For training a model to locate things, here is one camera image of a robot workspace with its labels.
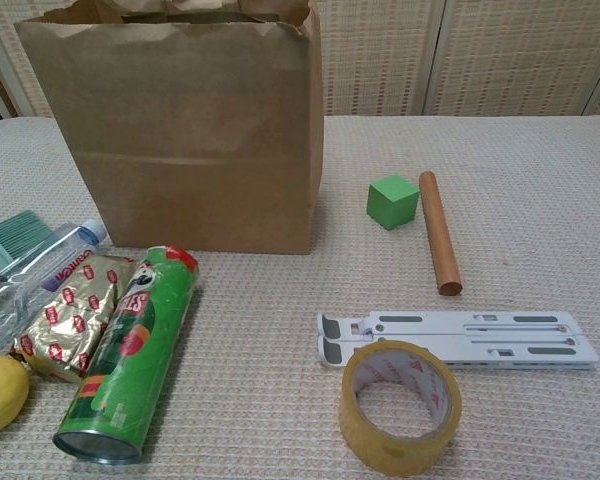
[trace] green wooden block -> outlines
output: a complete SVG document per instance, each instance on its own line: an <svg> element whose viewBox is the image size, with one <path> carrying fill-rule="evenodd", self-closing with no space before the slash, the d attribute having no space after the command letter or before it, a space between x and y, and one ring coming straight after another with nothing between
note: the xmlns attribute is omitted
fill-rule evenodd
<svg viewBox="0 0 600 480"><path fill-rule="evenodd" d="M367 213L387 230L393 230L413 220L418 198L418 187L399 175L386 177L369 185Z"/></svg>

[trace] beige tablecloth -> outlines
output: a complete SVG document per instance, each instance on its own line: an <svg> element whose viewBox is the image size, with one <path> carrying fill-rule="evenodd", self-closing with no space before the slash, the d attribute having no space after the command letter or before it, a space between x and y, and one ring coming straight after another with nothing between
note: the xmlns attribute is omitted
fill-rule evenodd
<svg viewBox="0 0 600 480"><path fill-rule="evenodd" d="M392 232L365 214L371 181L417 182L425 169L438 176L460 297L436 293L420 207ZM0 220L25 208L52 226L97 215L50 119L0 123ZM143 463L88 464L55 448L75 387L34 379L22 414L0 432L0 479L383 478L340 435L342 372L318 361L318 310L567 310L600 355L600 117L328 118L313 253L198 257L202 291ZM423 478L600 479L600 365L456 378L460 428ZM379 422L417 420L395 391L370 394Z"/></svg>

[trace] bottle cap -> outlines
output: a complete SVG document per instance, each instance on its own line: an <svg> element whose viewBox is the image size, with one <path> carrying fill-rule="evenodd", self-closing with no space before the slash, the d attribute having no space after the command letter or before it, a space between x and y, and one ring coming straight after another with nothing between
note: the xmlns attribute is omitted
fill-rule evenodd
<svg viewBox="0 0 600 480"><path fill-rule="evenodd" d="M93 245L96 245L102 242L105 238L107 238L107 229L104 226L104 223L102 223L99 220L89 219L80 226L88 230L89 233L93 235L94 240L97 239L97 241L93 243Z"/></svg>

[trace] pringles can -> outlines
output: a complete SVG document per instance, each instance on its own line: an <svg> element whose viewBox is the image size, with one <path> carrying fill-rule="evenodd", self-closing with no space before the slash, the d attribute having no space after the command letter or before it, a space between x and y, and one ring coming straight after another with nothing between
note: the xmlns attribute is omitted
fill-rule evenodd
<svg viewBox="0 0 600 480"><path fill-rule="evenodd" d="M147 251L53 436L58 448L98 463L140 460L198 274L185 250Z"/></svg>

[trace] tape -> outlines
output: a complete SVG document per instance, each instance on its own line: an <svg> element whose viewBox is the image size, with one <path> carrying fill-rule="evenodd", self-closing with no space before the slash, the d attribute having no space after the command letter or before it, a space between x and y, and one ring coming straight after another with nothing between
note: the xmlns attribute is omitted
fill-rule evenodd
<svg viewBox="0 0 600 480"><path fill-rule="evenodd" d="M384 432L365 416L357 394L374 382L401 383L427 405L433 430L419 437ZM406 477L428 470L458 427L460 389L449 368L427 350L385 340L360 348L342 377L340 430L349 448L367 466L386 475Z"/></svg>

